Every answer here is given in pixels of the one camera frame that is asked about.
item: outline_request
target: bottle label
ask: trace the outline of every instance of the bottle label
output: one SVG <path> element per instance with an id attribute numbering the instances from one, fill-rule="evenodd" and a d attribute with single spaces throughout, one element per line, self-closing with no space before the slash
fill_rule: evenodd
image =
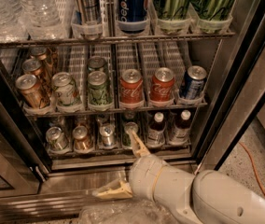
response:
<path id="1" fill-rule="evenodd" d="M 185 142 L 188 140 L 189 128 L 179 129 L 176 125 L 172 129 L 170 134 L 170 141 L 172 142 Z"/>
<path id="2" fill-rule="evenodd" d="M 150 145 L 162 146 L 165 143 L 163 132 L 164 130 L 156 131 L 156 130 L 152 130 L 151 128 L 148 128 L 147 142 Z"/>

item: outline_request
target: refrigerator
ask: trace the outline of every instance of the refrigerator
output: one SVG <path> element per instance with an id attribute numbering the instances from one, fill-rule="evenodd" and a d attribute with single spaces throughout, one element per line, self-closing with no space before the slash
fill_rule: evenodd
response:
<path id="1" fill-rule="evenodd" d="M 133 109 L 144 142 L 152 112 L 165 116 L 174 110 L 191 112 L 184 145 L 173 147 L 166 142 L 150 151 L 194 174 L 219 169 L 265 103 L 265 0 L 236 0 L 230 27 L 221 34 L 189 30 L 164 35 L 157 31 L 154 14 L 150 14 L 151 21 L 137 36 L 125 35 L 117 27 L 116 0 L 100 0 L 103 35 L 93 41 L 84 39 L 74 25 L 74 1 L 56 0 L 69 38 L 0 43 L 0 222 L 76 217 L 84 206 L 111 202 L 91 194 L 117 178 L 127 179 L 136 159 L 123 146 L 121 122 L 129 108 L 119 99 L 119 78 L 127 69 L 140 70 L 144 79 L 143 103 Z M 77 82 L 82 100 L 78 110 L 54 107 L 46 114 L 28 112 L 15 81 L 29 50 L 38 47 L 56 48 L 57 70 L 70 73 Z M 112 99 L 105 110 L 89 104 L 87 63 L 94 55 L 105 58 L 111 77 Z M 203 67 L 207 79 L 199 102 L 185 104 L 177 93 L 192 65 Z M 152 104 L 149 96 L 151 77 L 159 67 L 168 67 L 175 75 L 171 102 L 163 106 Z M 70 140 L 67 152 L 52 152 L 46 139 L 50 121 L 65 120 L 71 136 L 76 118 L 82 116 L 91 120 L 94 149 L 77 153 Z M 107 116 L 115 125 L 111 148 L 103 147 L 96 122 L 100 116 Z"/>

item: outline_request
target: red can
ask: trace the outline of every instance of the red can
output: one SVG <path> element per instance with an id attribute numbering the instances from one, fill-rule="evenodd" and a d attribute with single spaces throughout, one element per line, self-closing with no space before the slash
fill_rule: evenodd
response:
<path id="1" fill-rule="evenodd" d="M 157 69 L 152 76 L 150 100 L 157 102 L 169 101 L 173 85 L 173 71 L 166 67 Z"/>
<path id="2" fill-rule="evenodd" d="M 135 69 L 123 72 L 120 78 L 120 101 L 135 104 L 143 100 L 143 79 L 141 73 Z"/>

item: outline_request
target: concrete floor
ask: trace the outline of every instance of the concrete floor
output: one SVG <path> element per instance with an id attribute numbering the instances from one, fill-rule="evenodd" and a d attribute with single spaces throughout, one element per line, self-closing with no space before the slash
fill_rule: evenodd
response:
<path id="1" fill-rule="evenodd" d="M 249 149 L 257 167 L 260 180 L 265 188 L 265 130 L 257 119 L 253 120 L 240 142 L 243 142 Z M 250 159 L 244 148 L 239 144 L 235 146 L 219 171 L 229 175 L 259 196 L 265 198 L 254 176 Z M 77 224 L 78 221 L 78 218 L 72 218 L 35 222 L 35 224 Z"/>

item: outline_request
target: green soda can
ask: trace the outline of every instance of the green soda can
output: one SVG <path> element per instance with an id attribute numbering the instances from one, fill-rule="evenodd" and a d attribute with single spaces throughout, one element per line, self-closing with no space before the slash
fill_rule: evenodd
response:
<path id="1" fill-rule="evenodd" d="M 184 20 L 190 0 L 153 0 L 158 18 L 161 20 Z"/>
<path id="2" fill-rule="evenodd" d="M 235 0 L 204 0 L 199 17 L 209 21 L 224 21 L 230 15 Z"/>
<path id="3" fill-rule="evenodd" d="M 91 105 L 111 103 L 110 90 L 105 72 L 93 71 L 88 74 L 88 97 Z"/>

